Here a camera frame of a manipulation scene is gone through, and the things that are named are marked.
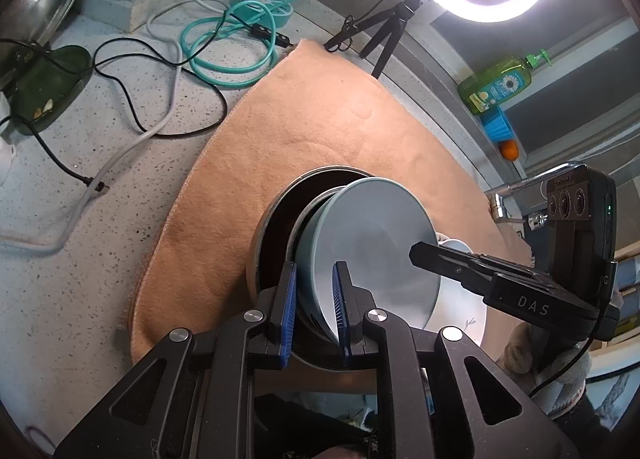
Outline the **gloved right hand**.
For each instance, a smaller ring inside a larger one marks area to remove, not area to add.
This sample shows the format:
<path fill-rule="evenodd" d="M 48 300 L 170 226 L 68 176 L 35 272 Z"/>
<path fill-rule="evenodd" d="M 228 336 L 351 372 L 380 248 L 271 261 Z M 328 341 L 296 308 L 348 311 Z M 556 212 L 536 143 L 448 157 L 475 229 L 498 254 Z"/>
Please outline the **gloved right hand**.
<path fill-rule="evenodd" d="M 498 366 L 527 394 L 539 384 L 563 369 L 582 349 L 582 343 L 560 352 L 551 352 L 551 361 L 544 364 L 546 333 L 529 323 L 519 323 L 498 358 Z M 585 353 L 564 375 L 533 396 L 534 402 L 551 419 L 559 418 L 574 408 L 585 394 L 586 379 L 592 365 Z"/>

